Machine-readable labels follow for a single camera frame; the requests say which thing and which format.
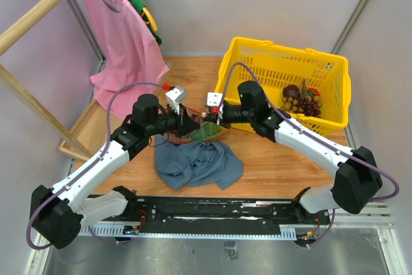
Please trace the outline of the toy watermelon slice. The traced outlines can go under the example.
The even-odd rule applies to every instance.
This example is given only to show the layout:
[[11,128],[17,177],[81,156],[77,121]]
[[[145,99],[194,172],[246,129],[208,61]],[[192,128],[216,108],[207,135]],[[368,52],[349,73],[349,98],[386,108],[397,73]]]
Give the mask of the toy watermelon slice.
[[224,131],[224,129],[221,126],[211,122],[204,122],[201,124],[199,129],[191,133],[190,137],[194,139],[210,137],[211,135],[220,133],[221,131]]

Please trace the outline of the dark red grape bunch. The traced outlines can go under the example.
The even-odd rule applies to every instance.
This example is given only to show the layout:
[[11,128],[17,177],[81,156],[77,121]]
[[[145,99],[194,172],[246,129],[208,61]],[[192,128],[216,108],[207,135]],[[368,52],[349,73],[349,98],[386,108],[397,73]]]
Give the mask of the dark red grape bunch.
[[316,117],[321,116],[321,98],[320,96],[306,96],[301,99],[297,105],[297,112],[303,114],[306,117]]

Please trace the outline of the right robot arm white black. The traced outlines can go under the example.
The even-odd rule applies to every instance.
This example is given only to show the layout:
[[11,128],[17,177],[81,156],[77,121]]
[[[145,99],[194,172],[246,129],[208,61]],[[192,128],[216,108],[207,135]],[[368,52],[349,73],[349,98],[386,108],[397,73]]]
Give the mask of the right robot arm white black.
[[250,124],[259,136],[298,151],[334,177],[331,184],[307,187],[294,198],[292,217],[298,223],[307,223],[315,213],[327,209],[359,214],[382,187],[368,148],[351,149],[305,128],[289,114],[270,107],[263,88],[254,81],[242,82],[238,93],[238,105],[229,104],[220,93],[208,94],[217,124]]

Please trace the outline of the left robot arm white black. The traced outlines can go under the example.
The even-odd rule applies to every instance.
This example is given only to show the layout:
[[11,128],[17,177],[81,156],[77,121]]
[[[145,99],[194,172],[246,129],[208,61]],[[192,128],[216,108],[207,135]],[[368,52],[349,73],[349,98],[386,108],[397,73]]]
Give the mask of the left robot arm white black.
[[160,105],[156,95],[139,96],[131,114],[109,133],[108,141],[87,162],[53,186],[40,185],[33,191],[26,229],[26,241],[31,248],[47,248],[32,242],[32,230],[44,237],[49,246],[63,249],[82,229],[94,223],[112,216],[129,221],[137,215],[138,198],[124,186],[97,198],[89,195],[110,174],[144,150],[151,137],[165,133],[182,137],[199,128],[199,122],[182,104],[186,96],[184,90],[174,87],[165,96],[166,107]]

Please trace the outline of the clear zip bag orange seal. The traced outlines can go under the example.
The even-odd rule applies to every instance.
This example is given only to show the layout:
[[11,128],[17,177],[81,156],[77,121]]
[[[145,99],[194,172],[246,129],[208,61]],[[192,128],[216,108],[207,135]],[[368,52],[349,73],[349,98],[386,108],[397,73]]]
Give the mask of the clear zip bag orange seal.
[[169,134],[168,141],[173,144],[188,144],[190,142],[212,142],[222,140],[229,131],[226,128],[218,126],[212,122],[206,122],[202,119],[201,113],[191,108],[187,108],[188,115],[195,120],[200,121],[200,128],[184,137],[177,137],[174,133]]

